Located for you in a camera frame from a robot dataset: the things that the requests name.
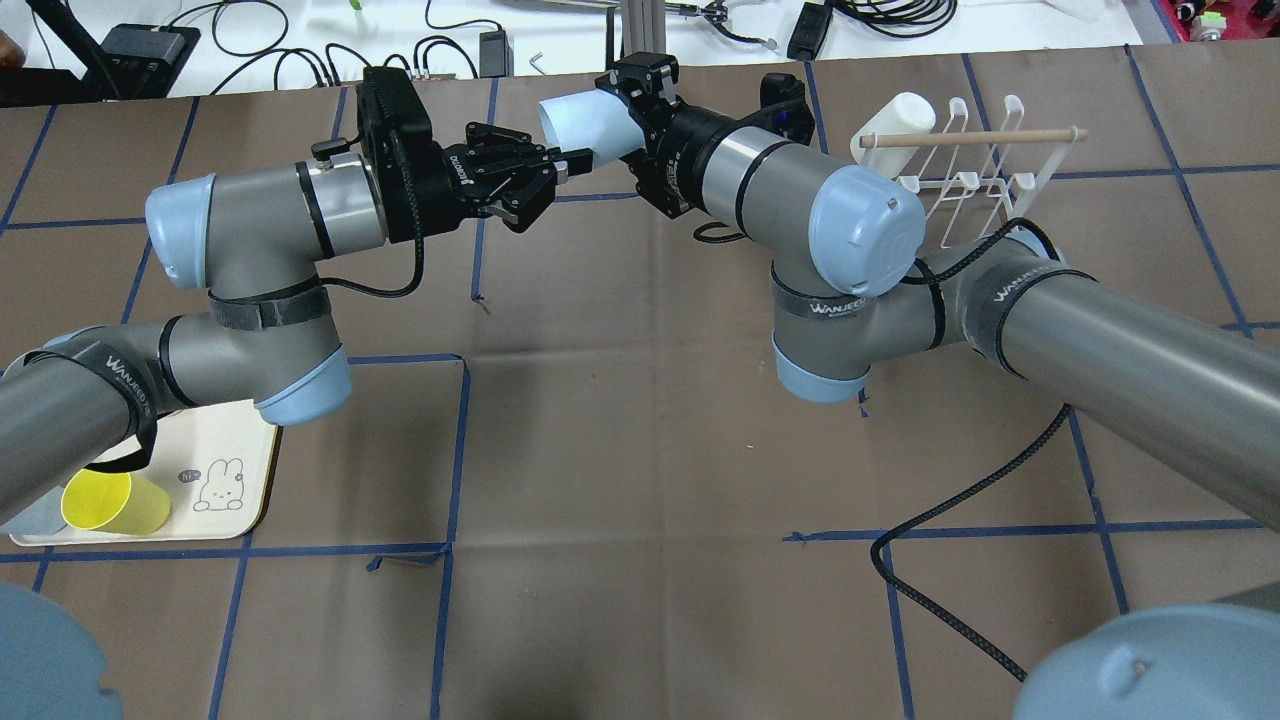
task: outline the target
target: wooden dowel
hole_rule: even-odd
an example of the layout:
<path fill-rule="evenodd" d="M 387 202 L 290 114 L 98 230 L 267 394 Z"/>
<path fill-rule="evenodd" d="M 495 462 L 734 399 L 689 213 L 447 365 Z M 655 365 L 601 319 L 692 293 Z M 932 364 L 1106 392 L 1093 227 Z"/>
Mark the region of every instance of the wooden dowel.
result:
<path fill-rule="evenodd" d="M 938 132 L 919 135 L 864 135 L 860 147 L 933 147 L 951 145 L 1007 145 L 1014 142 L 1079 142 L 1089 138 L 1083 128 L 1012 129 L 992 132 Z"/>

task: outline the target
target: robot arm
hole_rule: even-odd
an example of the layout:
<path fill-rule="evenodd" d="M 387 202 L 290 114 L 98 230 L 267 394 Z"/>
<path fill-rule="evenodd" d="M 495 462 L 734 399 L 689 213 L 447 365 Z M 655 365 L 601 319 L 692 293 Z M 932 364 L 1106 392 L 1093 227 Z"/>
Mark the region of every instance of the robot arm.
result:
<path fill-rule="evenodd" d="M 357 99 L 362 155 L 339 138 L 303 163 L 151 195 L 156 255 L 179 287 L 207 288 L 210 313 L 87 328 L 14 361 L 0 379 L 0 521 L 125 438 L 143 450 L 104 469 L 145 466 L 157 419 L 175 410 L 252 398 L 279 425 L 337 410 L 351 379 L 316 263 L 465 218 L 524 232 L 591 167 L 589 150 L 483 123 L 440 147 L 401 70 L 366 70 Z"/>
<path fill-rule="evenodd" d="M 678 74 L 669 55 L 625 58 L 595 91 L 545 101 L 544 129 L 598 164 L 621 158 L 667 215 L 698 208 L 773 250 L 791 392 L 850 400 L 874 363 L 965 341 L 1280 530 L 1280 354 L 1102 287 L 1029 223 L 916 259 L 920 201 L 788 136 L 808 110 L 733 120 L 685 102 Z M 612 114 L 608 133 L 568 122 L 580 102 Z"/>

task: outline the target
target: bunny illustration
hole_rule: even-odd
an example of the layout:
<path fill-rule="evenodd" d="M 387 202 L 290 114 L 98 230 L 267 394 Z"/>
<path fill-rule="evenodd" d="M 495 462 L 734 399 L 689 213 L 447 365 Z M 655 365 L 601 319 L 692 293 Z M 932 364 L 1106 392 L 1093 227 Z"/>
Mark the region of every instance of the bunny illustration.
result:
<path fill-rule="evenodd" d="M 244 506 L 244 462 L 238 457 L 215 460 L 205 473 L 200 487 L 200 500 L 191 506 L 196 512 L 205 510 L 239 510 Z"/>

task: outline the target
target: white tray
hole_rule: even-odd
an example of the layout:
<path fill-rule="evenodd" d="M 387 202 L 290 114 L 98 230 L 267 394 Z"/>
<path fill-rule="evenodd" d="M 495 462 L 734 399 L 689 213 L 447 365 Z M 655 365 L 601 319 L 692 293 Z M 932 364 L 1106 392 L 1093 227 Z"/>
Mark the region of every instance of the white tray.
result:
<path fill-rule="evenodd" d="M 138 471 L 164 488 L 173 503 L 159 530 L 120 536 L 68 525 L 49 536 L 9 537 L 32 547 L 242 536 L 262 514 L 278 441 L 279 428 L 262 420 L 251 400 L 174 413 L 160 420 L 151 464 Z M 119 456 L 122 450 L 123 443 L 104 457 Z"/>

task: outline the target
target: yellow plastic cup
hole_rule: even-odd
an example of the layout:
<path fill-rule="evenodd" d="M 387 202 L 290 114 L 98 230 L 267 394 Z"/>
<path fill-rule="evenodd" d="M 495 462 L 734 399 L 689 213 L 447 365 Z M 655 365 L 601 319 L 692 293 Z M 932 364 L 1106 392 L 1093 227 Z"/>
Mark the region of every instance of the yellow plastic cup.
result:
<path fill-rule="evenodd" d="M 169 493 L 132 473 L 81 470 L 63 492 L 63 519 L 81 530 L 147 536 L 169 519 Z"/>

